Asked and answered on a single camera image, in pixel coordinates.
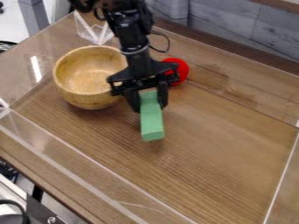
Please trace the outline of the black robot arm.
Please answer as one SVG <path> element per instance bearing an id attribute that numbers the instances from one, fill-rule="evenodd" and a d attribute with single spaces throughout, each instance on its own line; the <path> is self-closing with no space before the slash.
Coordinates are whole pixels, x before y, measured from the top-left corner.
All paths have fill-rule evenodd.
<path id="1" fill-rule="evenodd" d="M 148 36 L 154 21 L 145 0 L 69 0 L 69 3 L 78 12 L 93 12 L 97 20 L 106 21 L 118 39 L 126 67 L 106 77 L 110 94 L 122 95 L 130 109 L 138 113 L 140 91 L 153 88 L 162 109 L 168 104 L 168 88 L 180 80 L 178 64 L 150 57 Z"/>

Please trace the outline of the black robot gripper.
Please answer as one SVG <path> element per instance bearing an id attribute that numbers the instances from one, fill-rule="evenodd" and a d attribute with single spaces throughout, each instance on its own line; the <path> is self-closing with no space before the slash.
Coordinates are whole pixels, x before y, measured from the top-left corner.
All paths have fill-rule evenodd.
<path id="1" fill-rule="evenodd" d="M 110 87 L 113 96 L 125 94 L 125 100 L 130 109 L 140 112 L 140 96 L 137 92 L 148 88 L 156 88 L 157 102 L 160 108 L 168 105 L 168 87 L 180 80 L 178 63 L 165 61 L 150 61 L 152 70 L 145 71 L 144 75 L 133 75 L 129 66 L 120 72 L 106 77 L 106 83 Z"/>

